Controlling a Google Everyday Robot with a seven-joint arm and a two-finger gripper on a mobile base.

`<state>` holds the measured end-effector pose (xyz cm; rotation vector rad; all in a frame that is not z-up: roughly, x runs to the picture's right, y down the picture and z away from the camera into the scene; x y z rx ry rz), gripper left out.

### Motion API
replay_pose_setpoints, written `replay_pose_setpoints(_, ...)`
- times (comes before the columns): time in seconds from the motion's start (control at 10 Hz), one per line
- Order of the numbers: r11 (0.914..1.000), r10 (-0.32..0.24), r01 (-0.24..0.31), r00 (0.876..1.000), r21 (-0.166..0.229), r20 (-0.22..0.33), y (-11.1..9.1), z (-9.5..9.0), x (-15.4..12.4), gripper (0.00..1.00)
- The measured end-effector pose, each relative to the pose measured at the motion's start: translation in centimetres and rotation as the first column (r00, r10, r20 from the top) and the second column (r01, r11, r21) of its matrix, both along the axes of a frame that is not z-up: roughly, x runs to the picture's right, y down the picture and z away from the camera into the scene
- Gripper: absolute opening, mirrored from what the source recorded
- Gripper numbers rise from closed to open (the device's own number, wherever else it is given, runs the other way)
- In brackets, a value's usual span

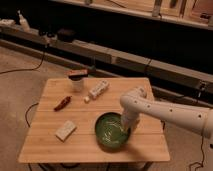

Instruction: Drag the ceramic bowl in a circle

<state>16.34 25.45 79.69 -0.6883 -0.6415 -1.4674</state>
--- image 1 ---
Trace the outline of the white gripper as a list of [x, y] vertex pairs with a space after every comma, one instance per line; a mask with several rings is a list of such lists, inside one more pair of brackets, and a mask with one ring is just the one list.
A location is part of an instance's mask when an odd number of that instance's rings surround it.
[[128, 130], [134, 131], [139, 122], [140, 117], [138, 113], [124, 111], [121, 115], [121, 125], [124, 132], [127, 132]]

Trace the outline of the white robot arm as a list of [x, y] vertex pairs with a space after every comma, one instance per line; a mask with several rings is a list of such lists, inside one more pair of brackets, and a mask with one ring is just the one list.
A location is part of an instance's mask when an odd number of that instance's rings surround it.
[[120, 105], [123, 107], [121, 123], [125, 130], [135, 124], [140, 114], [146, 114], [208, 139], [213, 136], [213, 109], [149, 100], [142, 87], [124, 93]]

